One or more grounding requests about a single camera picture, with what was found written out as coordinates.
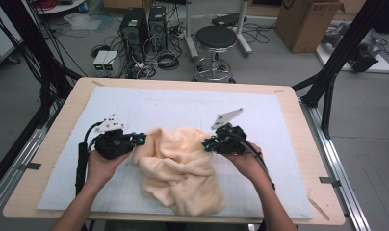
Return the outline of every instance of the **black metal pole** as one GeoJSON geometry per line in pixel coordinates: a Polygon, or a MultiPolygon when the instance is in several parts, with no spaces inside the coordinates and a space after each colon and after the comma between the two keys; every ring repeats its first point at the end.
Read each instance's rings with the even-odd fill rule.
{"type": "Polygon", "coordinates": [[[388,6],[389,0],[367,0],[324,68],[313,77],[293,86],[293,89],[297,91],[312,85],[308,93],[301,98],[301,101],[310,107],[316,107],[325,94],[322,129],[328,139],[330,139],[328,129],[336,77],[388,6]]]}

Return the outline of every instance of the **crumpled towel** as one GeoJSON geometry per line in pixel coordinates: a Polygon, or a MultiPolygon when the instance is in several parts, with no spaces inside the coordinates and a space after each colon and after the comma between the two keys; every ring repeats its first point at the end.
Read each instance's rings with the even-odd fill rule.
{"type": "Polygon", "coordinates": [[[194,128],[154,128],[132,156],[145,177],[143,195],[158,199],[174,213],[201,216],[224,209],[225,201],[211,165],[212,152],[202,142],[210,138],[194,128]]]}

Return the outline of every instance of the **floor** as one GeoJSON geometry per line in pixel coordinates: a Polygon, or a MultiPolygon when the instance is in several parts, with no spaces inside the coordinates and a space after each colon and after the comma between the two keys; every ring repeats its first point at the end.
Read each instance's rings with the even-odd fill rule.
{"type": "MultiPolygon", "coordinates": [[[[111,41],[110,36],[117,34],[119,22],[99,10],[89,14],[105,21],[105,26],[95,31],[72,31],[62,20],[65,14],[58,13],[50,20],[60,33],[59,41],[74,61],[88,76],[96,76],[91,49],[104,41],[111,41]]],[[[213,17],[208,15],[194,19],[193,32],[210,25],[213,17]]],[[[274,22],[274,18],[250,17],[247,26],[255,23],[268,27],[274,22]]],[[[258,39],[268,43],[252,42],[253,53],[248,58],[240,47],[221,55],[231,64],[237,83],[292,86],[321,70],[315,54],[291,54],[274,30],[262,32],[262,35],[266,38],[260,35],[258,39]]],[[[388,42],[386,49],[389,50],[389,35],[378,36],[388,42]]],[[[245,37],[248,41],[253,40],[248,35],[245,37]]],[[[180,42],[180,46],[183,49],[180,66],[175,70],[158,70],[152,79],[191,81],[194,63],[184,41],[180,42]]],[[[200,49],[198,52],[200,57],[208,56],[200,49]]],[[[389,63],[386,53],[382,52],[381,56],[389,63]]],[[[81,74],[68,56],[65,56],[65,64],[81,74]]],[[[303,96],[306,92],[300,90],[297,95],[303,96]]],[[[38,108],[39,83],[27,65],[24,62],[0,64],[0,162],[38,108]]],[[[335,83],[330,136],[371,229],[389,231],[389,74],[339,73],[335,83]]],[[[0,230],[45,230],[53,222],[52,219],[5,218],[0,209],[0,230]]],[[[95,230],[102,230],[102,223],[98,222],[95,230]]],[[[302,225],[298,229],[354,230],[348,218],[340,227],[302,225]]]]}

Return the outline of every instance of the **computer tower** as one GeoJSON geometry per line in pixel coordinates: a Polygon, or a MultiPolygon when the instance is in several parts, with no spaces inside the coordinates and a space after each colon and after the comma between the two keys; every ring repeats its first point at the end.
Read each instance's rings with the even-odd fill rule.
{"type": "Polygon", "coordinates": [[[148,24],[153,51],[168,49],[166,13],[166,8],[162,6],[150,8],[148,24]]]}
{"type": "Polygon", "coordinates": [[[144,62],[149,50],[149,30],[144,8],[128,8],[119,26],[129,62],[144,62]]]}

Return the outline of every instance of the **hand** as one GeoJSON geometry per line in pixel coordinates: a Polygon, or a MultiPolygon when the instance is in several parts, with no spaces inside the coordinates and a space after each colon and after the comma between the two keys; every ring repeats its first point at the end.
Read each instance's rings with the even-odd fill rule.
{"type": "MultiPolygon", "coordinates": [[[[251,145],[254,149],[261,153],[261,148],[255,143],[251,142],[251,145]]],[[[248,149],[242,155],[223,155],[225,158],[230,160],[237,170],[240,171],[246,178],[253,181],[255,178],[261,177],[261,175],[266,175],[266,172],[261,168],[254,154],[252,154],[248,149]]]]}
{"type": "Polygon", "coordinates": [[[115,159],[107,160],[96,150],[93,150],[89,156],[89,170],[86,185],[101,190],[104,185],[113,177],[117,166],[122,163],[131,152],[121,155],[115,159]]]}

